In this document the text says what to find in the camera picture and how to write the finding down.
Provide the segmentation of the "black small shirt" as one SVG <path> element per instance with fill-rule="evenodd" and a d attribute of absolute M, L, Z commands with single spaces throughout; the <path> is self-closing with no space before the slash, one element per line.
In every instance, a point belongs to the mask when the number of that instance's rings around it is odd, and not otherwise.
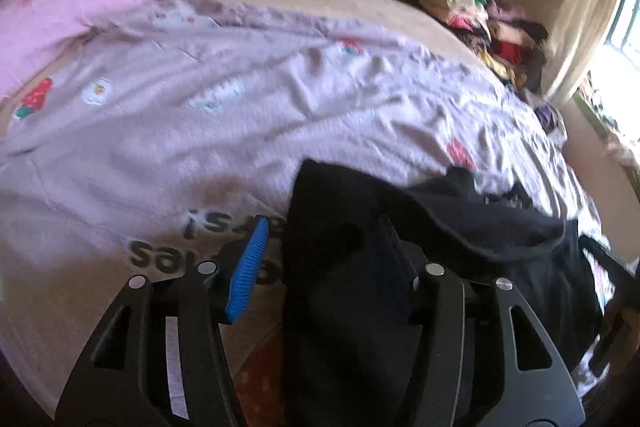
<path fill-rule="evenodd" d="M 578 224 L 502 196 L 477 193 L 472 174 L 452 168 L 411 188 L 360 171 L 307 160 L 295 180 L 282 243 L 282 395 L 290 426 L 389 426 L 388 369 L 399 355 L 387 345 L 402 327 L 408 272 L 386 227 L 443 249 L 431 227 L 480 232 L 509 225 L 565 225 L 586 260 L 585 351 L 602 312 L 590 264 L 579 247 Z"/>

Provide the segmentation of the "pile of folded clothes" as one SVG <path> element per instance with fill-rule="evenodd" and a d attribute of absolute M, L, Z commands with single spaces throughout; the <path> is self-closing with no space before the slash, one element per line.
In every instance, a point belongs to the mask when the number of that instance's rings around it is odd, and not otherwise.
<path fill-rule="evenodd" d="M 426 14 L 450 30 L 502 83 L 541 92 L 549 33 L 521 6 L 504 0 L 418 1 Z"/>

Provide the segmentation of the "lilac strawberry print quilt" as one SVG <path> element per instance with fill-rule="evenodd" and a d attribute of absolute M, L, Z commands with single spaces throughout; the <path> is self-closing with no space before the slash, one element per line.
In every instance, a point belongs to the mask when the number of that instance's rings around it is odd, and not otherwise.
<path fill-rule="evenodd" d="M 99 20 L 1 142 L 1 350 L 36 402 L 129 277 L 176 277 L 256 213 L 281 230 L 308 157 L 399 186 L 468 165 L 603 235 L 533 109 L 442 28 L 153 2 Z"/>

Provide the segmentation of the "purple crumpled garment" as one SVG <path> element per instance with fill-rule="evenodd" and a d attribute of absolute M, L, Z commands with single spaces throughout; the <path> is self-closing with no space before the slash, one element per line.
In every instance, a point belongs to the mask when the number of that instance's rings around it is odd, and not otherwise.
<path fill-rule="evenodd" d="M 557 147 L 562 147 L 567 141 L 567 131 L 562 115 L 548 103 L 537 105 L 534 113 L 548 139 Z"/>

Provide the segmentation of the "pink quilt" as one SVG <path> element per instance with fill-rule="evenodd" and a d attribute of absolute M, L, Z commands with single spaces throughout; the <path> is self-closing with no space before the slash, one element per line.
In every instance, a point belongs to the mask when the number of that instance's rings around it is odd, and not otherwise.
<path fill-rule="evenodd" d="M 20 91 L 98 18 L 155 0 L 1 0 L 1 98 Z"/>

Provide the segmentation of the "cream curtain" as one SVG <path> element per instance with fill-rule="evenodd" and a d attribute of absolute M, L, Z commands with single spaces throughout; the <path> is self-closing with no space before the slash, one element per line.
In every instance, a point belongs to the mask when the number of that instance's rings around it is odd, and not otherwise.
<path fill-rule="evenodd" d="M 611 29 L 620 0 L 563 0 L 546 44 L 544 98 L 560 106 L 570 101 L 591 57 Z"/>

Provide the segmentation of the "beige bed sheet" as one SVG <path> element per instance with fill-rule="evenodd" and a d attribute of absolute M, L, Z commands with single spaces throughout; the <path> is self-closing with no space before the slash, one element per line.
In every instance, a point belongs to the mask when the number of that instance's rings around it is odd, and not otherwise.
<path fill-rule="evenodd" d="M 217 0 L 329 18 L 353 18 L 381 25 L 424 44 L 430 51 L 483 75 L 490 70 L 454 34 L 433 17 L 396 0 Z"/>

